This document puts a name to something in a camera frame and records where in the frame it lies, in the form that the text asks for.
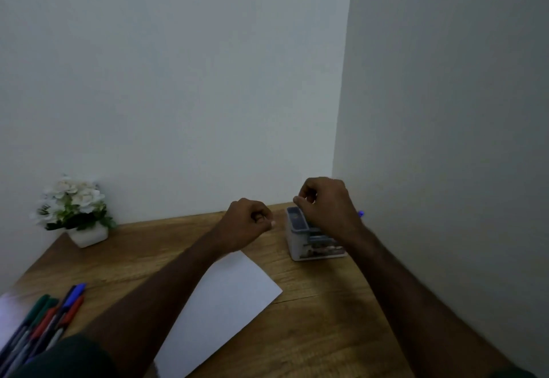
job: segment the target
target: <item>person's left hand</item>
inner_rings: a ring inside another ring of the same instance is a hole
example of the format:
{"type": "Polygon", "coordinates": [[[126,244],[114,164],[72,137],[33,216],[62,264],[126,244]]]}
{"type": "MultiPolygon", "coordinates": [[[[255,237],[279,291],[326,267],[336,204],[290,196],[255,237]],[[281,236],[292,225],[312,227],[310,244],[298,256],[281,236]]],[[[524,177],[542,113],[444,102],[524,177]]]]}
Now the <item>person's left hand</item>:
{"type": "Polygon", "coordinates": [[[212,229],[209,241],[220,254],[243,249],[275,224],[273,214],[263,202],[242,198],[232,202],[223,218],[212,229]]]}

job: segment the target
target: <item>sleeve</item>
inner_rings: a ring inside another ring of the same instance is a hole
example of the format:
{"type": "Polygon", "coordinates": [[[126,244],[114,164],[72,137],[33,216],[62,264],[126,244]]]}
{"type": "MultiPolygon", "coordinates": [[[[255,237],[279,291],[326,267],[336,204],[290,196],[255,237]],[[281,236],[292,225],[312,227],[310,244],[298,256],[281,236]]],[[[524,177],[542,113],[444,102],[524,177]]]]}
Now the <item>sleeve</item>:
{"type": "Polygon", "coordinates": [[[84,335],[63,339],[10,378],[119,378],[109,355],[84,335]]]}
{"type": "Polygon", "coordinates": [[[536,376],[524,369],[511,367],[490,375],[490,378],[536,378],[536,376]]]}

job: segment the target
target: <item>person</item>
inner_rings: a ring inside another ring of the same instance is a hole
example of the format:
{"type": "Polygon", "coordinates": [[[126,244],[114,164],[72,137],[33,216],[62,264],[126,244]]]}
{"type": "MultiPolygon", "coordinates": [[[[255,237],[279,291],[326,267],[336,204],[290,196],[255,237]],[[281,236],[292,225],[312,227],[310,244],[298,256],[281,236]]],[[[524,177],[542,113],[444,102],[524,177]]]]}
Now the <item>person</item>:
{"type": "MultiPolygon", "coordinates": [[[[360,220],[342,181],[307,179],[294,202],[359,266],[416,376],[533,377],[459,319],[383,246],[360,220]]],[[[190,248],[82,332],[12,376],[141,378],[209,266],[273,224],[273,215],[262,202],[231,203],[220,222],[190,248]]]]}

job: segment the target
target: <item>red pen cap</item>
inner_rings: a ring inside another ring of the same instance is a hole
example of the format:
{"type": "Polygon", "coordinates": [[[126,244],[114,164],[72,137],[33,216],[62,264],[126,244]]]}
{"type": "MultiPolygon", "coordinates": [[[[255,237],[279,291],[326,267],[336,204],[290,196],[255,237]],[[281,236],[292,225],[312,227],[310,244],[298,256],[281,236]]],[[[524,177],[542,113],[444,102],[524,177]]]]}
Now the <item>red pen cap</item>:
{"type": "Polygon", "coordinates": [[[36,326],[35,331],[31,334],[31,339],[39,338],[40,336],[42,336],[45,328],[48,327],[49,322],[51,322],[51,319],[53,319],[56,311],[57,307],[52,307],[51,309],[48,309],[48,311],[45,313],[44,319],[42,319],[38,326],[36,326]]]}
{"type": "Polygon", "coordinates": [[[63,319],[59,322],[59,327],[65,327],[65,326],[68,326],[69,323],[71,323],[72,318],[75,316],[75,314],[77,313],[77,311],[80,308],[80,306],[82,305],[82,303],[84,303],[84,295],[83,294],[80,295],[80,297],[76,299],[76,301],[71,306],[71,308],[69,309],[67,314],[65,314],[65,316],[63,316],[63,319]]]}

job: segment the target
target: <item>person's left arm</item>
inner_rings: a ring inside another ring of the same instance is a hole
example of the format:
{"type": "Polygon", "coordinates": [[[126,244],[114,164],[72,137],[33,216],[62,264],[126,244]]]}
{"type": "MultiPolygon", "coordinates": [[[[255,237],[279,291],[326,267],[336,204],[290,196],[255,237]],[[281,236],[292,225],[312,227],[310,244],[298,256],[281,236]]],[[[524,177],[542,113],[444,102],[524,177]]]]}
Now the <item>person's left arm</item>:
{"type": "MultiPolygon", "coordinates": [[[[102,349],[108,354],[117,375],[141,378],[211,264],[225,254],[242,249],[270,230],[273,223],[271,211],[262,202],[240,199],[231,203],[214,229],[94,319],[79,339],[84,344],[98,344],[100,348],[97,351],[102,349]]],[[[63,351],[69,352],[70,348],[60,348],[52,355],[68,358],[63,351]]],[[[37,361],[42,358],[44,364],[47,361],[44,357],[48,357],[49,352],[37,357],[37,361]]],[[[59,362],[54,369],[57,368],[65,366],[59,362]]],[[[64,370],[57,372],[72,376],[65,374],[67,371],[64,370]]]]}

